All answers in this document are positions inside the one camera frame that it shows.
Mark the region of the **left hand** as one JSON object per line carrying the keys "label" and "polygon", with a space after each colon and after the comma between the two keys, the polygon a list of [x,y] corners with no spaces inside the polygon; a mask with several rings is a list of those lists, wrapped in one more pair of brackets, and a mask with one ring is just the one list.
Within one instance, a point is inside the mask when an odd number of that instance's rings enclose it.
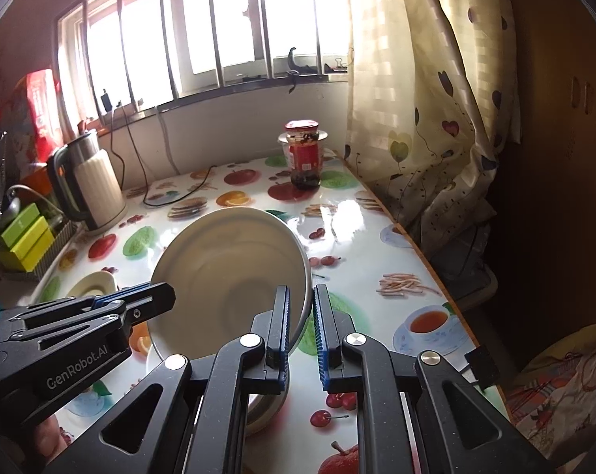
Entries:
{"label": "left hand", "polygon": [[34,431],[34,444],[37,453],[45,463],[52,462],[72,443],[72,438],[59,426],[55,415],[47,417]]}

